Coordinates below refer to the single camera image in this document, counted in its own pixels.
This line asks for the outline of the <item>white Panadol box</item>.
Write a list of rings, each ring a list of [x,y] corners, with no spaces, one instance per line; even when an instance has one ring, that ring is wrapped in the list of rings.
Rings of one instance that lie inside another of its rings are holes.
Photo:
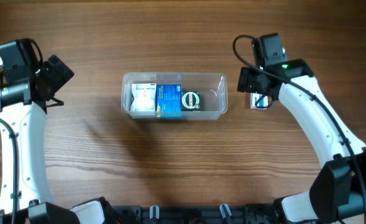
[[[265,110],[268,108],[268,97],[258,93],[250,94],[250,108],[253,110]]]

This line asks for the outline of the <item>clear plastic container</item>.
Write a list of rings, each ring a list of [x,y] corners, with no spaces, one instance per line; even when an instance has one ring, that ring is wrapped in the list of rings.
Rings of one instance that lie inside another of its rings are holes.
[[[181,111],[179,118],[158,118],[156,112],[131,111],[131,85],[156,83],[157,85],[181,85],[181,92],[200,92],[200,111]],[[178,72],[129,72],[122,80],[121,109],[134,119],[218,119],[227,111],[227,80],[222,73]]]

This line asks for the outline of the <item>green Zam-Buk box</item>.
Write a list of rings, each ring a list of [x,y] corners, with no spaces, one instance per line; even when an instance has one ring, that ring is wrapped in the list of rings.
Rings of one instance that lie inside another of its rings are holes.
[[[181,110],[182,111],[200,111],[201,100],[200,92],[184,91],[181,93]]]

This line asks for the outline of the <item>blue VapoDrops box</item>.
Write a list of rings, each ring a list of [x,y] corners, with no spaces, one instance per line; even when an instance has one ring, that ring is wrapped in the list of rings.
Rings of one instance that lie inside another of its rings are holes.
[[[158,118],[181,116],[181,85],[157,85],[156,112]]]

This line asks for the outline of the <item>white Hansaplast plaster box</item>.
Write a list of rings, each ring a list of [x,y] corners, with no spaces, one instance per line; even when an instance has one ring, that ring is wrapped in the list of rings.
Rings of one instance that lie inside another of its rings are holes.
[[[154,112],[157,92],[156,83],[133,83],[131,85],[131,111]]]

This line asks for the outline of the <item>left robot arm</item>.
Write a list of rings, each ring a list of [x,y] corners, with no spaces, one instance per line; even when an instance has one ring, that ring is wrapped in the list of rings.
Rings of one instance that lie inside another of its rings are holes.
[[[32,39],[0,45],[2,187],[0,223],[122,223],[104,198],[73,208],[54,204],[45,171],[43,136],[55,93],[74,73],[56,56],[44,60]]]

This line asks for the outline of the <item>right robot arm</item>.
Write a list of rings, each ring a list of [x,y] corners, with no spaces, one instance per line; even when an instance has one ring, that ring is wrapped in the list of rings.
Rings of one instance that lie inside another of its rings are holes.
[[[323,95],[308,64],[289,60],[278,34],[252,37],[254,63],[245,62],[237,89],[250,106],[265,110],[279,101],[309,139],[321,170],[309,190],[278,198],[274,223],[342,223],[362,215],[366,223],[366,144]]]

